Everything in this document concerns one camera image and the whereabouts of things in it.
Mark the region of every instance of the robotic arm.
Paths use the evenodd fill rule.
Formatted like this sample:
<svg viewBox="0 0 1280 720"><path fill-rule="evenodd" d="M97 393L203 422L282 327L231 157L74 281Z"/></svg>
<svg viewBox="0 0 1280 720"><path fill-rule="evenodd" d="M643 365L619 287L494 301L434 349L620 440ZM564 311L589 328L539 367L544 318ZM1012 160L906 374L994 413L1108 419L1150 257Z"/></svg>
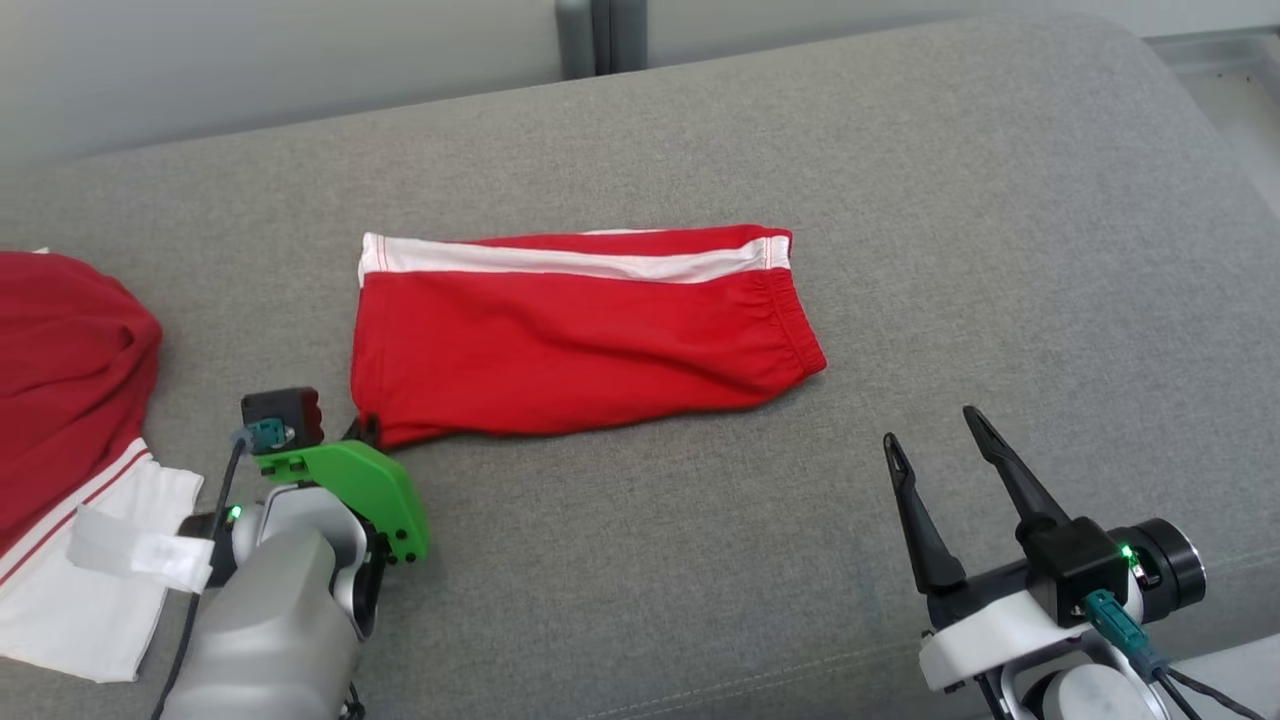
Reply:
<svg viewBox="0 0 1280 720"><path fill-rule="evenodd" d="M920 501L901 445L884 436L915 587L934 628L920 650L929 688L952 692L973 679L996 720L1170 717L1151 688L1160 676L1156 670L1152 678L1151 667L1162 659L1148 664L1130 655L1146 643L1138 623L1203 600L1204 568L1194 546L1161 519L1110 532L1088 518L1070 519L977 407L965 407L964 418L1018 510L1015 537L1025 557L968 577ZM1102 624L1106 618L1092 623L1100 611L1132 633L1129 653L1115 633L1108 638L1097 629L1111 628ZM1019 697L1018 675L1071 652L1092 664L1046 673Z"/></svg>
<svg viewBox="0 0 1280 720"><path fill-rule="evenodd" d="M210 587L164 720L334 720L372 632L383 571L425 557L421 502L376 430L321 445L316 392L242 401L251 451L279 483L260 505L195 515L180 534L214 539Z"/></svg>

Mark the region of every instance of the gray fabric surface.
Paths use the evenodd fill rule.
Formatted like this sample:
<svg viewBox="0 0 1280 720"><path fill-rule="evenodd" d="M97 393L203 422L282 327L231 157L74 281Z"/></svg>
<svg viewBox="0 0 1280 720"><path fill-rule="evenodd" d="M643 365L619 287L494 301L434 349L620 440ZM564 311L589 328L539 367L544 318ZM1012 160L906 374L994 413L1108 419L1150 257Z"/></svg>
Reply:
<svg viewBox="0 0 1280 720"><path fill-rule="evenodd" d="M803 388L397 454L435 544L388 574L371 719L892 715L925 693L925 612L881 434L972 571L1018 556L965 402L1069 511L1197 541L1210 597L1155 628L1169 651L1280 632L1280 223L1112 26L909 28L143 149L0 197L5 247L83 258L155 311L147 438L206 477L250 391L311 383L340 433L364 231L795 231L829 359ZM170 598L134 685L0 664L5 714L141 716L179 623Z"/></svg>

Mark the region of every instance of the teal connector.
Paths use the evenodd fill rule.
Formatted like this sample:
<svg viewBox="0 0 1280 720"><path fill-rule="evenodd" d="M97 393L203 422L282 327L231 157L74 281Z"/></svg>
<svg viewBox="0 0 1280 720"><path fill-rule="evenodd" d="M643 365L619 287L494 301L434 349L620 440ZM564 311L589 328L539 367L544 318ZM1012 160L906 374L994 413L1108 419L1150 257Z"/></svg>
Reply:
<svg viewBox="0 0 1280 720"><path fill-rule="evenodd" d="M1098 634L1124 653L1144 683L1156 682L1157 670L1169 670L1169 659L1151 647L1147 630L1129 616L1111 591L1093 591L1085 596L1084 616Z"/></svg>
<svg viewBox="0 0 1280 720"><path fill-rule="evenodd" d="M248 430L251 436L248 450L255 455L269 452L293 438L289 428L284 427L284 423L276 418L268 418L266 420L250 423L244 425L244 429Z"/></svg>

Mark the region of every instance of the white garment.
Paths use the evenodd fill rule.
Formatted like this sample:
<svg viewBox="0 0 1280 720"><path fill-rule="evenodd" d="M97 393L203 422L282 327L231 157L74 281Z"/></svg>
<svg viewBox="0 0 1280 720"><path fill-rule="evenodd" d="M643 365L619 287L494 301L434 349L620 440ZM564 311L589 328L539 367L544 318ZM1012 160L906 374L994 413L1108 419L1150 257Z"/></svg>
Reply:
<svg viewBox="0 0 1280 720"><path fill-rule="evenodd" d="M164 468L136 439L0 557L0 656L97 683L133 682L165 588L67 560L76 506L173 534L204 478Z"/></svg>

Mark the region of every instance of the red garment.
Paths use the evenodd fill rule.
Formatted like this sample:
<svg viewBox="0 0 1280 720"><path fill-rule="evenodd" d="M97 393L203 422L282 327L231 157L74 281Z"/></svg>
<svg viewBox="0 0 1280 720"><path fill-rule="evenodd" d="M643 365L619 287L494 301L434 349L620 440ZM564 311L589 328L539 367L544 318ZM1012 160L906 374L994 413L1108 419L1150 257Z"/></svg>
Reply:
<svg viewBox="0 0 1280 720"><path fill-rule="evenodd" d="M0 553L140 436L160 324L63 255L0 252Z"/></svg>
<svg viewBox="0 0 1280 720"><path fill-rule="evenodd" d="M790 249L759 225L366 234L352 397L388 447L759 405L826 366Z"/></svg>

